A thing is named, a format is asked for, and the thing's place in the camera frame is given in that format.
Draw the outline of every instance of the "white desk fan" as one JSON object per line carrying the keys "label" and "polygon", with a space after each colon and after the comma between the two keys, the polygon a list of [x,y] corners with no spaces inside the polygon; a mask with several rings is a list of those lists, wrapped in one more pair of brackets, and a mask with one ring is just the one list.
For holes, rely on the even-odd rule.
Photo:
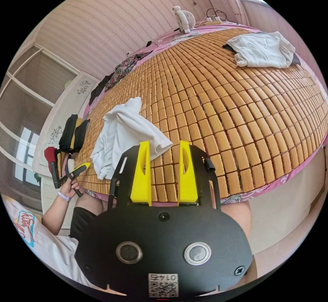
{"label": "white desk fan", "polygon": [[180,27],[180,31],[190,33],[190,29],[195,27],[195,17],[189,11],[181,10],[180,6],[174,6],[175,18]]}

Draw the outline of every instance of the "wristband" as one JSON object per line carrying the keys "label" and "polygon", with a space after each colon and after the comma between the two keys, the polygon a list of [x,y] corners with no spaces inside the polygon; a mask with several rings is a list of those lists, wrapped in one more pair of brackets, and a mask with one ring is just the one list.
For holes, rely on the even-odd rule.
{"label": "wristband", "polygon": [[68,196],[65,196],[64,194],[62,194],[61,192],[58,192],[58,195],[63,198],[66,202],[69,202],[71,199]]}

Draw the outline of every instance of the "hand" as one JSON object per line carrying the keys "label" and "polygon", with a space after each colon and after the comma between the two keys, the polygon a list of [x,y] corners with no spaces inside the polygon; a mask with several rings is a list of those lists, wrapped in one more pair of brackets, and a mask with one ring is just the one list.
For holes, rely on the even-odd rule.
{"label": "hand", "polygon": [[60,188],[60,192],[70,199],[75,195],[74,189],[80,189],[79,183],[76,179],[68,178]]}

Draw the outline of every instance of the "power strip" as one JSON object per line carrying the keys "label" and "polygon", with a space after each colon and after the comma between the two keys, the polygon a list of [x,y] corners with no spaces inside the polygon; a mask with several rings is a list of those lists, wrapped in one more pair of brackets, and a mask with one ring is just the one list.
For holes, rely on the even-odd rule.
{"label": "power strip", "polygon": [[222,21],[203,22],[201,26],[221,25]]}

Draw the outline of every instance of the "bamboo sleeping mat tile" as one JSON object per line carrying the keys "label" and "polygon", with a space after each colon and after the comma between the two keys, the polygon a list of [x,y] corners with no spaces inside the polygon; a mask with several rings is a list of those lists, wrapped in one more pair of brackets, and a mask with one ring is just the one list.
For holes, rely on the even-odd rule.
{"label": "bamboo sleeping mat tile", "polygon": [[[153,201],[177,200],[180,140],[208,153],[221,198],[252,191],[298,167],[328,131],[328,105],[301,66],[237,67],[222,45],[244,33],[228,29],[191,38],[127,75],[89,115],[76,165],[91,162],[105,113],[140,96],[141,115],[173,142],[151,162]],[[92,165],[79,182],[108,194],[110,181],[98,180]]]}

